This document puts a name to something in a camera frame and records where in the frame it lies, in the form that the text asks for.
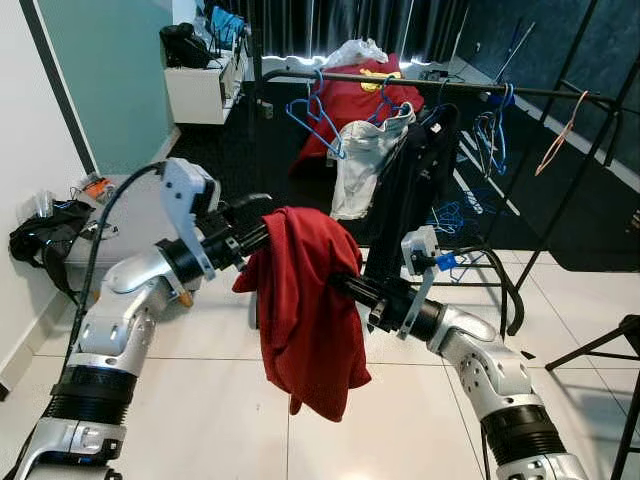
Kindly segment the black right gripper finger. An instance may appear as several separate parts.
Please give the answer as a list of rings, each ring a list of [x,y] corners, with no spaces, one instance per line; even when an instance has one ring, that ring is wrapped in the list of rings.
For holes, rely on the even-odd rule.
[[[364,276],[346,273],[330,275],[330,288],[351,298],[357,305],[372,303],[372,287],[366,282]]]

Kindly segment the dark red T-shirt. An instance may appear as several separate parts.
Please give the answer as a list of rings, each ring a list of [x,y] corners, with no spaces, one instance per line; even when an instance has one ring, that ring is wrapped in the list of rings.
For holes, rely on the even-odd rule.
[[[308,407],[342,421],[349,392],[372,376],[356,302],[329,280],[360,274],[364,255],[343,225],[312,207],[279,207],[262,223],[268,243],[252,253],[232,289],[259,297],[265,378],[287,394],[293,415]]]

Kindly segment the blue plastic hanger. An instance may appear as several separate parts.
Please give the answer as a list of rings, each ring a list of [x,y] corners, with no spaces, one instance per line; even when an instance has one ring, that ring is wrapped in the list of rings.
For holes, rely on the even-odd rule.
[[[390,79],[403,79],[401,73],[388,73],[381,83],[375,83],[371,86],[371,91],[378,93],[379,101],[374,110],[370,114],[366,122],[374,125],[381,125],[387,118],[392,116],[404,115],[408,113],[416,113],[420,108],[422,100],[419,95],[408,96],[406,99],[396,101],[387,93]]]
[[[343,143],[337,136],[339,129],[337,128],[337,125],[335,125],[334,120],[330,118],[328,113],[326,113],[323,101],[320,99],[319,90],[323,87],[324,74],[320,69],[314,69],[314,74],[314,86],[308,87],[307,96],[303,97],[303,99],[289,101],[288,104],[285,105],[285,114],[287,114],[288,118],[292,119],[293,122],[296,122],[298,125],[302,125],[302,127],[315,138],[315,140],[319,140],[321,145],[324,145],[326,151],[328,151],[330,155],[337,156],[338,159],[346,159],[346,151],[343,150]],[[306,120],[302,120],[294,114],[294,108],[300,104],[303,106],[303,113],[307,116]],[[335,134],[333,140],[324,140],[324,137],[317,132],[316,125],[321,125],[323,123],[328,124],[330,131]]]

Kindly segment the orange hanger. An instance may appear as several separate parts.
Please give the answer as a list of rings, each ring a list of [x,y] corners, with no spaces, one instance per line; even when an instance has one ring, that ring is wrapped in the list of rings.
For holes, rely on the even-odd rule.
[[[575,105],[573,105],[573,109],[571,110],[570,119],[563,124],[562,131],[558,133],[558,136],[554,138],[552,142],[550,142],[547,151],[545,151],[543,157],[541,157],[540,163],[536,165],[536,177],[539,177],[541,173],[544,173],[545,169],[548,169],[550,164],[553,164],[553,161],[556,160],[556,156],[559,154],[559,151],[561,151],[562,147],[566,145],[567,136],[573,131],[573,128],[575,128],[577,115],[579,115],[582,104],[584,104],[585,100],[588,99],[589,93],[589,90],[584,90],[580,93],[579,99],[576,100]]]

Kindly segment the black floor rug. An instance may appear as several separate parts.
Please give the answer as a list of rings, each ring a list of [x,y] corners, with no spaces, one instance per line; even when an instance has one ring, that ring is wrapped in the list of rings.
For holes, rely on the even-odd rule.
[[[223,125],[183,125],[172,150],[201,165],[221,184],[223,198],[266,193],[273,206],[328,211],[335,174],[324,163],[298,164],[308,132],[283,111],[305,92],[301,83],[271,82],[264,99],[274,106],[269,119],[257,118],[247,99],[238,101]],[[566,145],[544,173],[535,166],[553,133],[516,108],[506,111],[508,166],[504,175],[485,177],[472,136],[480,102],[471,93],[445,92],[460,109],[454,172],[440,204],[457,204],[463,225],[440,234],[445,246],[485,241],[495,250],[538,251],[541,261],[586,273],[635,273],[640,266],[640,234],[634,220],[639,195],[598,163],[586,164],[580,147]]]

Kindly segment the dark navy garment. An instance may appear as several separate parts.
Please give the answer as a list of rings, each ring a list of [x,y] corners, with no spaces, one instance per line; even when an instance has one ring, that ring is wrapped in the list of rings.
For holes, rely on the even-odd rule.
[[[443,197],[460,142],[460,109],[452,102],[422,110],[424,119],[408,125],[381,170],[365,225],[369,256],[364,275],[398,278],[403,265],[401,241],[430,219]]]

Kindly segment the white cabinet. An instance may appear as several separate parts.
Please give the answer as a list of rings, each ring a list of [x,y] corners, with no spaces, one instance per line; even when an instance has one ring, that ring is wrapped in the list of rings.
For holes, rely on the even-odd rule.
[[[241,95],[247,54],[221,50],[221,58],[204,69],[164,69],[174,123],[223,125]]]

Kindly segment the orange packet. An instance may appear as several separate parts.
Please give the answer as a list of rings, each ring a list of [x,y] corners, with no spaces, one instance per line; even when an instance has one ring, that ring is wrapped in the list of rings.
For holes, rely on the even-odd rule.
[[[110,200],[115,188],[115,183],[110,178],[102,177],[99,174],[90,174],[82,180],[79,192],[97,204],[105,204]]]

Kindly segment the red cloth covered table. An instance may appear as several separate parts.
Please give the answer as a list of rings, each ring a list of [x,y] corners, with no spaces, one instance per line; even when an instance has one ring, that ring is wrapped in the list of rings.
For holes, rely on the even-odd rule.
[[[389,54],[389,61],[387,63],[378,63],[378,61],[362,61],[358,65],[348,65],[348,67],[326,68],[326,73],[335,74],[352,74],[352,76],[361,76],[361,69],[376,70],[376,72],[396,72],[403,74],[401,65],[399,65],[398,55]],[[403,84],[389,84],[387,93],[390,97],[393,97],[396,101],[406,99],[408,96],[419,95],[424,105],[424,99],[422,95],[413,86],[403,86]],[[321,101],[323,101],[326,113],[334,120],[335,127],[340,131],[344,125],[353,120],[366,120],[369,118],[372,110],[374,110],[376,104],[379,101],[378,93],[370,93],[361,90],[360,82],[347,82],[347,81],[333,81],[333,79],[325,79],[323,87],[319,90]],[[302,108],[294,108],[294,113],[300,113],[303,120],[307,119],[305,110]],[[335,134],[330,131],[328,124],[323,123],[316,125],[317,132],[324,137],[324,140],[333,140]],[[308,133],[305,143],[298,151],[296,159],[294,159],[291,165],[291,172],[297,172],[302,166],[308,164],[317,164],[323,161],[324,157],[328,154],[323,143],[319,140],[315,140],[314,137]]]

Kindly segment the yellow cloth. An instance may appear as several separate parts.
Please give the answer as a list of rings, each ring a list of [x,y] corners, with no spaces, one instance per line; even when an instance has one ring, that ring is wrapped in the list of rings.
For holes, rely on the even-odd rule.
[[[361,76],[365,76],[367,78],[376,79],[376,82],[360,83],[361,90],[370,93],[380,92],[381,90],[384,90],[384,88],[388,86],[387,81],[389,78],[394,79],[402,77],[402,74],[399,73],[398,70],[396,70],[396,72],[376,72],[376,70],[361,69],[360,74]]]

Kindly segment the blue bag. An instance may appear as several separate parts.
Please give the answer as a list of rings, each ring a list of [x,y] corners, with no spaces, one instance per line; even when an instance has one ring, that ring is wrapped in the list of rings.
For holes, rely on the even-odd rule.
[[[246,31],[247,20],[219,5],[207,6],[205,13],[205,29],[209,32],[212,46],[216,50],[232,50],[234,42]]]

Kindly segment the white plastic bag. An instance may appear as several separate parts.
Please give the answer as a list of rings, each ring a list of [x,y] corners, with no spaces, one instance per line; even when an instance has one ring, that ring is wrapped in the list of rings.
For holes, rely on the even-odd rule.
[[[371,38],[352,38],[325,56],[323,67],[348,67],[348,65],[358,65],[367,60],[387,63],[389,55]]]

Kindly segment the clear plastic cup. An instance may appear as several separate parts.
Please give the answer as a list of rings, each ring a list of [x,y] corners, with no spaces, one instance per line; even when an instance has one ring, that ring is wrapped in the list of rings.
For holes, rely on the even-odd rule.
[[[31,218],[50,218],[54,214],[54,209],[54,195],[47,189],[41,189],[19,205],[15,218],[18,221],[26,221]]]

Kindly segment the blue hangers bundle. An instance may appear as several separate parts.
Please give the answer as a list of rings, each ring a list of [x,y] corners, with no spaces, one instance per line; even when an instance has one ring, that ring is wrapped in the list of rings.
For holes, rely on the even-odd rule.
[[[506,109],[515,100],[515,86],[504,83],[503,87],[502,93],[490,96],[490,100],[495,101],[494,108],[477,114],[472,127],[481,169],[486,177],[493,174],[504,177],[508,170]]]

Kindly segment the dark curtain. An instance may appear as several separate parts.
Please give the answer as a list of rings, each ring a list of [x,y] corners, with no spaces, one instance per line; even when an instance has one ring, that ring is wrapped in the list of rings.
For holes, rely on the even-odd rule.
[[[247,22],[260,52],[323,58],[349,40],[370,40],[402,61],[449,61],[477,0],[197,0]]]

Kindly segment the black metal clothes rack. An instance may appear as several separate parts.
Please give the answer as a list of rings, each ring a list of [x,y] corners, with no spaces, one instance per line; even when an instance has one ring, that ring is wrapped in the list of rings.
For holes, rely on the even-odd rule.
[[[543,253],[571,271],[639,270],[639,174],[618,160],[617,152],[637,148],[637,138],[628,136],[628,129],[639,125],[640,54],[613,52],[602,44],[589,47],[591,35],[600,41],[622,38],[620,31],[594,19],[600,3],[589,0],[582,9],[553,87],[515,86],[522,142],[508,154],[506,175],[489,178],[495,195],[490,204],[521,220],[536,241],[521,273],[508,274],[515,287],[526,283]],[[392,79],[390,84],[421,91],[480,93],[489,100],[503,92],[503,84],[470,65],[463,73],[465,81],[408,78]],[[590,93],[566,145],[544,173],[535,175],[536,165],[570,119],[584,90]]]

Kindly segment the black tripod stand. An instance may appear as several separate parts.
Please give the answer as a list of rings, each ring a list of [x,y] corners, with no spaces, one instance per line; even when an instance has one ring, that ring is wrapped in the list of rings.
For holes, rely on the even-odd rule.
[[[603,347],[604,344],[612,342],[614,339],[625,338],[628,343],[631,344],[634,349],[634,355],[614,355],[614,353],[608,353],[599,351],[599,347]],[[636,314],[630,314],[620,321],[620,325],[616,328],[609,330],[609,332],[600,335],[595,340],[589,340],[585,346],[581,346],[577,349],[573,349],[558,357],[557,360],[550,361],[545,365],[545,370],[554,371],[557,367],[567,364],[568,361],[576,360],[576,358],[582,356],[593,356],[600,358],[621,358],[621,360],[635,360],[639,361],[640,358],[640,317]],[[640,369],[637,370],[635,378],[634,390],[632,390],[630,403],[628,403],[626,420],[623,422],[622,433],[620,434],[620,443],[618,443],[617,451],[614,453],[614,462],[612,465],[611,476],[609,480],[623,480],[623,474],[625,474],[625,468],[627,458],[631,453],[637,452],[637,447],[632,447],[634,443],[634,435],[637,428],[637,416],[640,413]]]

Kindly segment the blue head mop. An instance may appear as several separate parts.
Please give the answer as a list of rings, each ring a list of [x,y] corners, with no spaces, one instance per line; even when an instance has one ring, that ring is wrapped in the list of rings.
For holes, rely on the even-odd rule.
[[[518,51],[520,51],[521,47],[525,45],[527,38],[531,35],[532,29],[536,27],[535,20],[529,20],[526,22],[524,18],[517,20],[517,26],[515,31],[513,31],[513,35],[511,37],[511,41],[509,41],[509,45],[506,50],[506,58],[504,58],[502,65],[498,70],[498,73],[495,74],[494,81],[500,83],[503,81],[504,76],[506,76],[507,69],[509,68],[509,64],[512,63],[512,60],[515,59],[515,55]]]

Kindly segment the black strapped bag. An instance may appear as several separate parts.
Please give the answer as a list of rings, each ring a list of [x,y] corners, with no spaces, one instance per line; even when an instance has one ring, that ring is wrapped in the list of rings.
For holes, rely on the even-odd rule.
[[[9,251],[14,260],[44,269],[60,292],[76,297],[68,282],[68,253],[90,220],[95,207],[79,200],[54,201],[49,215],[35,214],[9,234]]]

